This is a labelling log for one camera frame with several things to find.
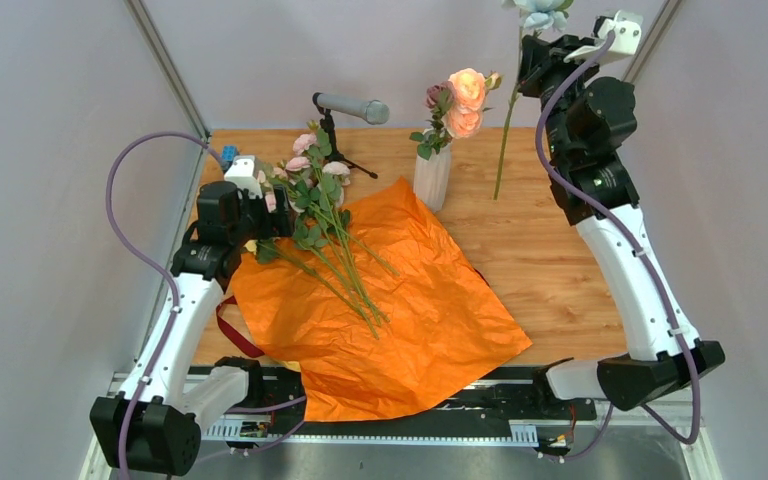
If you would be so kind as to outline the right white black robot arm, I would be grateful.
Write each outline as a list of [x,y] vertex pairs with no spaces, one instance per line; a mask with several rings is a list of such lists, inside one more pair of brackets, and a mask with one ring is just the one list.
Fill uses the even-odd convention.
[[518,90],[541,104],[535,139],[556,204],[589,247],[620,313],[625,353],[600,360],[564,359],[540,368],[531,403],[556,417],[579,398],[628,411],[694,386],[726,359],[703,340],[662,276],[647,237],[636,187],[618,150],[637,128],[630,83],[599,75],[606,51],[574,59],[595,41],[565,35],[521,42]]

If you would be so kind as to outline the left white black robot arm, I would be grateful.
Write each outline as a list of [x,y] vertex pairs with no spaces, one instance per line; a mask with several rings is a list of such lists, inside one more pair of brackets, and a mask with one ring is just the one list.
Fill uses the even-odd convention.
[[296,213],[286,188],[275,201],[230,181],[200,188],[198,217],[190,224],[172,264],[160,273],[169,287],[135,367],[112,397],[99,397],[90,422],[108,464],[122,479],[134,472],[183,476],[196,462],[203,434],[232,407],[258,411],[266,386],[241,360],[213,368],[198,385],[185,387],[192,359],[251,240],[290,237]]

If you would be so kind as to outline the orange yellow wrapping paper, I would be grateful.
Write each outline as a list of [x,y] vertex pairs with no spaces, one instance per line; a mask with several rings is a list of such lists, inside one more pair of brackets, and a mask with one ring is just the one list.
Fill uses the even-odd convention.
[[245,255],[231,290],[253,343],[300,367],[307,422],[389,420],[433,408],[531,340],[404,179],[352,203],[359,277],[382,319],[344,301],[335,260],[279,242]]

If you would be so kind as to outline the yellow flower bouquet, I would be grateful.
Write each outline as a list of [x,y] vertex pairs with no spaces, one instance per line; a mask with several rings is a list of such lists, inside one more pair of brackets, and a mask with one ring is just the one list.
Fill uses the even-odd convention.
[[349,167],[328,160],[336,149],[324,127],[310,121],[307,128],[293,143],[293,157],[272,166],[264,174],[263,185],[270,209],[275,206],[272,191],[286,189],[295,211],[295,229],[289,237],[292,247],[310,254],[333,278],[327,279],[317,266],[281,247],[278,238],[255,241],[252,253],[261,265],[283,260],[316,279],[362,319],[373,338],[378,339],[378,329],[390,318],[376,305],[362,280],[353,249],[362,249],[387,273],[397,276],[399,272],[350,232],[352,213],[344,207]]

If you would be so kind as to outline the dark red ribbon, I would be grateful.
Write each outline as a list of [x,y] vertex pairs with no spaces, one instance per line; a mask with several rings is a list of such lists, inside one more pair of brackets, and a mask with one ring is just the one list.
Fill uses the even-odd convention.
[[258,348],[254,343],[248,340],[233,325],[231,325],[228,321],[226,321],[223,318],[222,312],[226,307],[231,305],[235,305],[235,306],[238,305],[236,298],[233,295],[224,299],[215,308],[216,323],[217,323],[217,327],[219,328],[219,331],[224,335],[224,337],[227,340],[229,340],[235,347],[237,347],[245,356],[252,359],[263,357],[265,353],[260,348]]

